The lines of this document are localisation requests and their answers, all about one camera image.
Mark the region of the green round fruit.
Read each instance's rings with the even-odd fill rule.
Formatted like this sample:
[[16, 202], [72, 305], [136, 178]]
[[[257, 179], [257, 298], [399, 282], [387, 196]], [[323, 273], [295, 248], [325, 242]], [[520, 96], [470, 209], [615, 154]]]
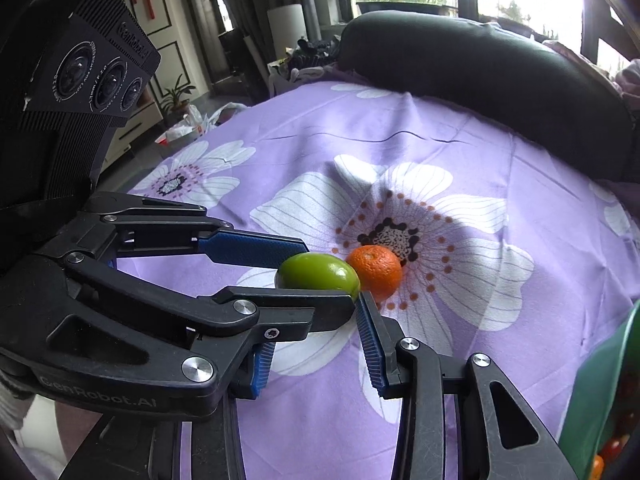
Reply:
[[287, 258], [274, 276], [274, 286], [290, 289], [340, 290], [352, 299], [360, 293], [360, 279], [344, 260], [320, 252]]

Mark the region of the large orange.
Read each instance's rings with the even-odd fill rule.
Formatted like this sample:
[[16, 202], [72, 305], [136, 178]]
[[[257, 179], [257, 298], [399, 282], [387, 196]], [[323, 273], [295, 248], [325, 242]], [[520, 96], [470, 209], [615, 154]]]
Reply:
[[590, 470], [589, 480], [601, 480], [604, 467], [605, 467], [604, 459], [599, 454], [594, 456], [592, 467]]

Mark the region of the large red tomato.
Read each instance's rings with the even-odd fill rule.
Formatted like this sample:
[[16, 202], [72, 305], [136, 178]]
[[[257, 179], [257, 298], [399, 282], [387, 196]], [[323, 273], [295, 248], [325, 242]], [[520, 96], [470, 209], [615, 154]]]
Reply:
[[623, 452], [629, 439], [630, 434], [623, 434], [622, 436], [615, 436], [608, 439], [599, 452], [603, 463], [605, 463], [605, 465], [614, 463], [618, 459], [618, 456], [620, 456], [620, 453]]

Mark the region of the small orange tangerine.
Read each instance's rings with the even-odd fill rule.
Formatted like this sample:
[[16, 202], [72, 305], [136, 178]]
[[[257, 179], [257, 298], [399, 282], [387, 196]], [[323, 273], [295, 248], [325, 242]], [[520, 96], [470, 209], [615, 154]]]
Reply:
[[360, 289], [370, 292], [376, 302], [393, 296], [402, 281], [400, 260], [384, 246], [358, 247], [347, 256], [346, 262], [356, 271]]

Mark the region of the green plastic bowl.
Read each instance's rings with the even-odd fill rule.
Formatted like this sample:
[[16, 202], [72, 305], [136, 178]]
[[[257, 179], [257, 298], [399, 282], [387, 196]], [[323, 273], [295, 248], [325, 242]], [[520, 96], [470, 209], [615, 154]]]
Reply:
[[608, 439], [630, 434], [601, 479], [639, 477], [639, 308], [579, 367], [560, 433], [560, 448], [579, 479]]

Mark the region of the potted plant on floor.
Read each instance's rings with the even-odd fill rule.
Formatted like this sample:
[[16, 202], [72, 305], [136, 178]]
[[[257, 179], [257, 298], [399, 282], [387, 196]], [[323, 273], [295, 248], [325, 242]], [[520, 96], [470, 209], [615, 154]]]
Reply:
[[184, 114], [190, 104], [190, 95], [196, 89], [194, 84], [182, 82], [179, 76], [170, 88], [166, 88], [166, 96], [160, 101], [160, 111], [163, 118], [170, 119]]

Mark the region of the purple floral tablecloth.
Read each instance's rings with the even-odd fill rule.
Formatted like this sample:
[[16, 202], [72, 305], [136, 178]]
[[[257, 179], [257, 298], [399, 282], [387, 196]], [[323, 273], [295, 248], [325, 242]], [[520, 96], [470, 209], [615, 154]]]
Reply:
[[[485, 352], [559, 437], [575, 375], [639, 299], [639, 185], [592, 182], [469, 110], [360, 84], [306, 84], [162, 160], [126, 191], [345, 259], [386, 247], [378, 304], [405, 334]], [[399, 401], [371, 387], [352, 319], [278, 344], [238, 402], [247, 479], [389, 479]]]

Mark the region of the white cylinder bin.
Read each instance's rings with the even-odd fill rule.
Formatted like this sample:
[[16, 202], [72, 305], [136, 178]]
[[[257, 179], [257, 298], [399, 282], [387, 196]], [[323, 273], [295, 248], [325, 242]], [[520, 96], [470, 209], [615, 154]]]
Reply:
[[267, 12], [276, 59], [295, 49], [299, 39], [307, 38], [303, 7], [299, 3], [279, 6]]

